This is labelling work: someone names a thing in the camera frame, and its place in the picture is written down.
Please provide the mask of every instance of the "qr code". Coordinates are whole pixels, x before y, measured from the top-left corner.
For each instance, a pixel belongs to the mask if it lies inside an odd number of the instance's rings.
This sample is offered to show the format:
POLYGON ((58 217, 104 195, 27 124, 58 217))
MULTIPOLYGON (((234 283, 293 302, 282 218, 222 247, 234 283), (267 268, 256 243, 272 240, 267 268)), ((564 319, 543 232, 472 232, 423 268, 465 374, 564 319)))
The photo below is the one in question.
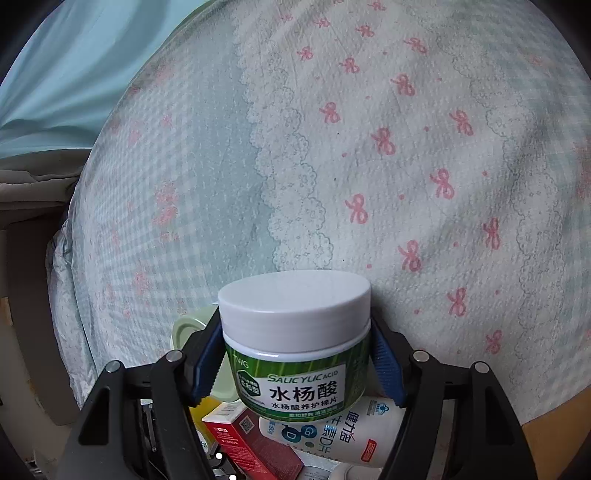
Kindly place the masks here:
POLYGON ((247 435, 255 427, 248 415, 242 419, 242 421, 240 422, 240 426, 242 430, 244 430, 244 433, 247 435))

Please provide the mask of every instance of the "red box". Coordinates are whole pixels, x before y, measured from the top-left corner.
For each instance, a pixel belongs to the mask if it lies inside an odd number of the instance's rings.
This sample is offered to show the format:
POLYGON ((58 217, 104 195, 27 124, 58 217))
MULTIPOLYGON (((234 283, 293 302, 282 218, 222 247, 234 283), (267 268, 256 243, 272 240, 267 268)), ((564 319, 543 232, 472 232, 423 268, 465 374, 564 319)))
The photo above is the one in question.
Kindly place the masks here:
POLYGON ((241 401, 222 403, 203 417, 224 452, 252 480, 295 480, 304 464, 287 445, 263 437, 258 420, 241 401))

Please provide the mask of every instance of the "light blue cloth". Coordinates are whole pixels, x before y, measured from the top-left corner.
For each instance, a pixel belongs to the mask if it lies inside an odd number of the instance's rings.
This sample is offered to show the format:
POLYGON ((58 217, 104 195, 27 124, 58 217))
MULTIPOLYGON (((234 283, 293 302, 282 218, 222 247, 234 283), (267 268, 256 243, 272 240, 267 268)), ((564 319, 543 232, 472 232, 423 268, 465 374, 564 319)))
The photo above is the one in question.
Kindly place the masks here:
POLYGON ((128 83, 205 0, 64 1, 0 86, 0 158, 92 148, 128 83))

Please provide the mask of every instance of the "metal screw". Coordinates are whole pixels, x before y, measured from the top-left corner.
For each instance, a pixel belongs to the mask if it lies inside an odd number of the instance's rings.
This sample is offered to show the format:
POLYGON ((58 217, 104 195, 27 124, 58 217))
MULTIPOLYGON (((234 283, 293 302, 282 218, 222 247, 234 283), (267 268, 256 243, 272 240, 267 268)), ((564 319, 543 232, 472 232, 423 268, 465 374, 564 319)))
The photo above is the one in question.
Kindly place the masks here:
POLYGON ((413 358, 417 361, 417 362, 426 362, 427 360, 429 360, 429 354, 425 351, 425 350, 417 350, 413 353, 413 358))
POLYGON ((490 368, 484 362, 476 362, 474 364, 474 370, 476 370, 480 374, 487 374, 490 368))
POLYGON ((120 366, 121 362, 119 362, 118 360, 111 360, 108 364, 105 365, 105 370, 107 370, 111 374, 116 372, 120 366))
POLYGON ((177 362, 183 357, 181 350, 171 350, 166 354, 166 360, 169 362, 177 362))

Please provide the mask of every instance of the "bed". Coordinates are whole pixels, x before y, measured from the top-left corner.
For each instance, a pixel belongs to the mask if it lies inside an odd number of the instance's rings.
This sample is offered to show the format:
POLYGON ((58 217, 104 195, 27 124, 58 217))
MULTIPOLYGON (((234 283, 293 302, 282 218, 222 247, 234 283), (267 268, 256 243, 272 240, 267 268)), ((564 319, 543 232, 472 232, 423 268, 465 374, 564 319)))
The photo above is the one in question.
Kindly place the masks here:
POLYGON ((486 359, 523 422, 587 387, 590 83, 511 5, 191 16, 113 110, 48 249, 77 400, 110 359, 162 355, 224 284, 289 268, 366 275, 413 345, 486 359))

